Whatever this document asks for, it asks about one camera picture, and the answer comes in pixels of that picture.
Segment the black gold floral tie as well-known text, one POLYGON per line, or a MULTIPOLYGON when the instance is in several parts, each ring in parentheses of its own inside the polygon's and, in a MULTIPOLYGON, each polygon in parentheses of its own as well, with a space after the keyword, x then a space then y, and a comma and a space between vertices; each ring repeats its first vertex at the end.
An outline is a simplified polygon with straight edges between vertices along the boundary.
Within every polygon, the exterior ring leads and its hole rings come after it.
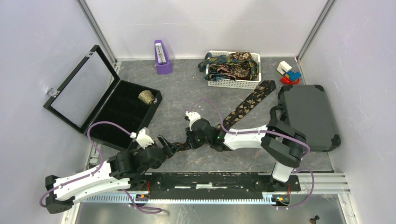
POLYGON ((230 114, 228 114, 222 120, 224 128, 229 130, 234 124, 236 124, 245 115, 251 112, 275 89, 276 84, 274 80, 262 81, 244 101, 242 101, 230 114))

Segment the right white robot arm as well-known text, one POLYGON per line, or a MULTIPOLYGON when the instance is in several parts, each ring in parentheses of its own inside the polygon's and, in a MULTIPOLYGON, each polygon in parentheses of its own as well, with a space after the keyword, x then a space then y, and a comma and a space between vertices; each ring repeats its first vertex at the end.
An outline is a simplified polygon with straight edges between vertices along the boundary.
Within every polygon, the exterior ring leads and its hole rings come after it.
POLYGON ((306 136, 277 119, 256 128, 229 130, 218 130, 203 118, 187 118, 187 121, 187 142, 191 148, 208 145, 218 152, 247 148, 261 148, 268 152, 276 160, 269 181, 275 190, 288 185, 290 175, 310 152, 306 136))

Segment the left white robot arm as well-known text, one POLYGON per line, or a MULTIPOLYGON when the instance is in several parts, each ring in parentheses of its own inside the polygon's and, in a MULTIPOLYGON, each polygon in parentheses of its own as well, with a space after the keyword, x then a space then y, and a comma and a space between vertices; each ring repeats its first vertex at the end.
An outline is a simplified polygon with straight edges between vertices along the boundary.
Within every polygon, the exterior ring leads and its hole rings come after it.
POLYGON ((101 193, 141 190, 149 184, 145 175, 148 169, 159 168, 175 153, 189 149, 187 144, 170 143, 161 135, 157 137, 159 144, 146 134, 132 133, 131 138, 138 143, 138 149, 119 152, 101 160, 99 165, 69 177, 47 176, 47 194, 42 196, 40 205, 50 214, 57 214, 101 193))

